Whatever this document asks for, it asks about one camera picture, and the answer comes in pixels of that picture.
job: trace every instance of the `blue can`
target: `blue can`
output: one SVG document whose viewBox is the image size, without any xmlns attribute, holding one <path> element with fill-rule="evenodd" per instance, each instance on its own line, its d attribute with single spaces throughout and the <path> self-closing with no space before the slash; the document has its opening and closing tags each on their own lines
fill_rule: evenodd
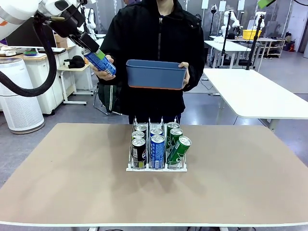
<svg viewBox="0 0 308 231">
<path fill-rule="evenodd" d="M 152 168 L 161 169 L 164 167 L 165 138 L 160 135 L 151 137 L 151 163 Z"/>
<path fill-rule="evenodd" d="M 92 63 L 99 71 L 105 71 L 110 75 L 116 74 L 116 68 L 113 64 L 105 57 L 105 54 L 98 50 L 96 53 L 92 53 L 89 50 L 85 50 L 83 55 Z"/>
<path fill-rule="evenodd" d="M 156 135 L 162 136 L 163 130 L 161 128 L 153 128 L 153 129 L 151 129 L 150 135 L 151 135 L 151 137 L 156 136 Z"/>
</svg>

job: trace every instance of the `cylindrical air purifier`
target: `cylindrical air purifier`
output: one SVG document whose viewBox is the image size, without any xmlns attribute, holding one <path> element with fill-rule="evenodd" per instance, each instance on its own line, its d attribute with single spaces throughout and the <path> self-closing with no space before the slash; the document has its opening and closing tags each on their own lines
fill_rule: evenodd
<svg viewBox="0 0 308 231">
<path fill-rule="evenodd" d="M 19 58 L 1 59 L 0 71 L 22 88 L 32 89 L 25 62 Z M 41 129 L 44 117 L 36 97 L 15 94 L 0 83 L 0 104 L 9 129 L 15 134 L 27 134 Z"/>
</svg>

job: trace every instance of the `can lid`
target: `can lid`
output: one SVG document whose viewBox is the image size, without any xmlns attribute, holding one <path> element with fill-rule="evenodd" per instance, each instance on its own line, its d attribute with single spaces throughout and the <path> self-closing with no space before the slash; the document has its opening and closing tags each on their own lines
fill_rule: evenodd
<svg viewBox="0 0 308 231">
<path fill-rule="evenodd" d="M 178 123 L 175 123 L 175 122 L 170 122 L 170 123 L 167 123 L 167 127 L 169 127 L 169 128 L 179 128 L 180 125 Z"/>
<path fill-rule="evenodd" d="M 165 138 L 160 135 L 152 136 L 151 140 L 155 143 L 162 143 L 165 141 Z"/>
<path fill-rule="evenodd" d="M 142 131 L 135 131 L 131 134 L 132 137 L 144 137 L 144 133 Z"/>
<path fill-rule="evenodd" d="M 134 139 L 131 143 L 132 145 L 136 147 L 141 147 L 145 144 L 145 140 L 143 138 L 137 138 L 137 139 Z"/>
<path fill-rule="evenodd" d="M 183 130 L 179 128 L 173 128 L 171 129 L 170 134 L 176 135 L 176 136 L 183 135 Z"/>
<path fill-rule="evenodd" d="M 179 142 L 185 146 L 191 146 L 192 141 L 186 136 L 180 136 Z"/>
<path fill-rule="evenodd" d="M 151 130 L 151 133 L 153 133 L 153 134 L 162 134 L 163 130 L 160 129 L 160 128 L 154 128 L 154 129 Z"/>
<path fill-rule="evenodd" d="M 146 131 L 146 126 L 145 125 L 137 125 L 135 127 L 136 131 Z"/>
</svg>

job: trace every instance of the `black pants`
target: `black pants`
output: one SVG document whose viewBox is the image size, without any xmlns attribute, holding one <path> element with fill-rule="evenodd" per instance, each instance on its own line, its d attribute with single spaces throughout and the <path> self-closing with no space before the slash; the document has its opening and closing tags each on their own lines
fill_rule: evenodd
<svg viewBox="0 0 308 231">
<path fill-rule="evenodd" d="M 149 122 L 149 118 L 151 119 L 151 123 L 160 123 L 163 117 L 164 123 L 174 122 L 174 119 L 177 117 L 177 121 L 180 123 L 181 114 L 176 116 L 148 116 L 148 115 L 129 115 L 128 120 L 129 124 L 133 124 L 135 117 L 137 118 L 138 123 L 147 123 Z"/>
</svg>

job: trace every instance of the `yellow bin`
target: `yellow bin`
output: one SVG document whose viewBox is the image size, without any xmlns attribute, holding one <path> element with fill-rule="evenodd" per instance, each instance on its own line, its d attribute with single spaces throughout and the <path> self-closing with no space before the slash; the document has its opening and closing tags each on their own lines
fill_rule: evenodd
<svg viewBox="0 0 308 231">
<path fill-rule="evenodd" d="M 243 39 L 253 40 L 255 37 L 257 30 L 243 30 Z"/>
</svg>

